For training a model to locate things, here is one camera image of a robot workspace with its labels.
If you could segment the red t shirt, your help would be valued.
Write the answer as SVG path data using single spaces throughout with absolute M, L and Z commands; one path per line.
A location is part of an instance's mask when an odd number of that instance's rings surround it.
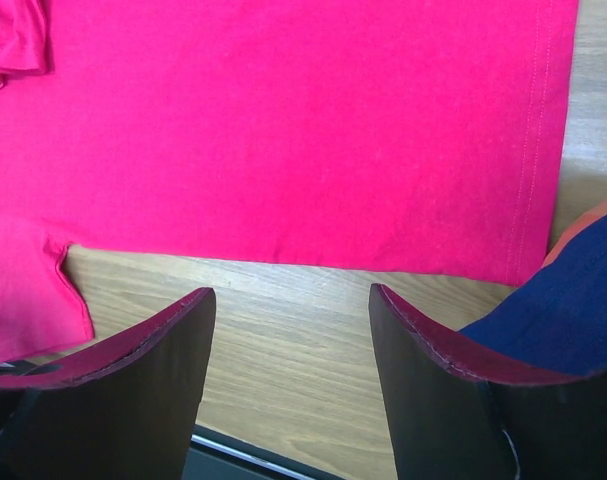
M 0 363 L 92 339 L 70 246 L 518 286 L 574 1 L 0 1 Z

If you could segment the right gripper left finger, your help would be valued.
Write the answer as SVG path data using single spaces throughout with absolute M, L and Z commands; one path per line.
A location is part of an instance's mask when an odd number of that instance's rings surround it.
M 0 479 L 178 479 L 216 297 L 200 288 L 71 355 L 0 364 Z

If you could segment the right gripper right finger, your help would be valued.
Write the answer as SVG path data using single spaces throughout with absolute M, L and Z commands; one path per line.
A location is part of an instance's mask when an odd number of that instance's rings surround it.
M 607 479 L 607 371 L 511 359 L 375 284 L 369 318 L 401 479 Z

